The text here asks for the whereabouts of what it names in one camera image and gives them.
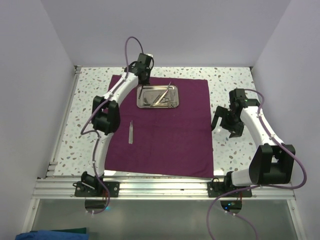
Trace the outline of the purple surgical cloth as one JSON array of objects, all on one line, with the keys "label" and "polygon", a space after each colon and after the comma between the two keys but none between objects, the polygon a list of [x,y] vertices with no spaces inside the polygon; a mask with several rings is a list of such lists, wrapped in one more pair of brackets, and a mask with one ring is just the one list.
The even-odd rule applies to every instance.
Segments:
[{"label": "purple surgical cloth", "polygon": [[[212,178],[214,171],[208,82],[153,77],[153,85],[178,88],[176,108],[137,107],[133,89],[119,107],[120,125],[108,146],[110,171]],[[133,121],[133,144],[129,127]]]}]

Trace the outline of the steel scalpel handle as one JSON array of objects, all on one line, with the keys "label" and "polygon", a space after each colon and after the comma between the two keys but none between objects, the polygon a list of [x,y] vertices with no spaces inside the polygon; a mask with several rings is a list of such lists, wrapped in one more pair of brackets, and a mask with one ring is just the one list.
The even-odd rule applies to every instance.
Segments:
[{"label": "steel scalpel handle", "polygon": [[133,144],[133,141],[134,141],[133,134],[134,134],[133,121],[131,121],[129,123],[129,134],[128,134],[128,143],[131,145]]}]

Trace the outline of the steel tweezers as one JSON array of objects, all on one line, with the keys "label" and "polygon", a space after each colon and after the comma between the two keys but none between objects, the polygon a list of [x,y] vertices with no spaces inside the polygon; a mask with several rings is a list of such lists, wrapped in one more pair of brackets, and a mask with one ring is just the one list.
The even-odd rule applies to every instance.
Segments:
[{"label": "steel tweezers", "polygon": [[140,90],[138,91],[138,100],[141,99],[142,91],[143,91],[144,85],[140,86]]}]

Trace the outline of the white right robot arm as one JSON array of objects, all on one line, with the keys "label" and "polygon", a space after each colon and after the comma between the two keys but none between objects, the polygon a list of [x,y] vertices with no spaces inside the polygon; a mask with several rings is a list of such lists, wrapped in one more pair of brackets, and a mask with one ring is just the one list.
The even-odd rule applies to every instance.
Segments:
[{"label": "white right robot arm", "polygon": [[248,98],[243,88],[229,92],[228,108],[217,106],[211,129],[220,126],[230,133],[230,138],[242,136],[248,129],[256,146],[255,154],[247,169],[229,171],[223,183],[213,182],[215,190],[235,196],[241,187],[251,185],[282,185],[291,180],[295,148],[284,142],[272,130],[256,98]]}]

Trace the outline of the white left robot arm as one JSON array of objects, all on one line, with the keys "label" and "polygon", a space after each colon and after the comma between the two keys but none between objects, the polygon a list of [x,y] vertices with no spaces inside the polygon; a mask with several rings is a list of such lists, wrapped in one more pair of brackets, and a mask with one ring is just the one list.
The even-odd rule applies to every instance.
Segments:
[{"label": "white left robot arm", "polygon": [[151,54],[140,53],[138,59],[130,63],[116,84],[103,96],[95,96],[92,114],[84,124],[80,134],[96,133],[97,140],[92,151],[89,173],[81,175],[81,184],[92,196],[99,196],[106,187],[103,184],[106,154],[114,133],[121,123],[120,105],[127,95],[138,85],[150,83],[154,59]]}]

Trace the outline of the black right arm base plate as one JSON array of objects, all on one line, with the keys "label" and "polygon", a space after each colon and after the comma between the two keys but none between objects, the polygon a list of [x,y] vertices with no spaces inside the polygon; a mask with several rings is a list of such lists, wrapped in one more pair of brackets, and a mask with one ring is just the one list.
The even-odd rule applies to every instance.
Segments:
[{"label": "black right arm base plate", "polygon": [[[207,184],[207,195],[209,198],[217,198],[218,196],[221,196],[225,193],[235,191],[241,188],[233,185],[227,187],[223,182],[219,182],[219,181],[209,181],[206,184]],[[253,194],[250,189],[245,191],[229,193],[227,195],[227,197],[229,198],[237,198],[237,197],[251,198],[252,196]]]}]

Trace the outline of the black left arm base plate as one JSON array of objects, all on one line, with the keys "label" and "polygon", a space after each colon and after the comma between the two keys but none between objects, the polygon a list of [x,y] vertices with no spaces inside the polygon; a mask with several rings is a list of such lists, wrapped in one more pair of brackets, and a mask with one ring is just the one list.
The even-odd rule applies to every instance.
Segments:
[{"label": "black left arm base plate", "polygon": [[84,197],[84,198],[93,198],[93,197],[111,197],[117,198],[119,196],[120,191],[120,183],[117,181],[104,181],[103,182],[106,188],[109,190],[109,194],[98,184],[97,188],[92,188],[90,186],[82,184],[80,181],[74,182],[72,184],[75,187],[75,197]]}]

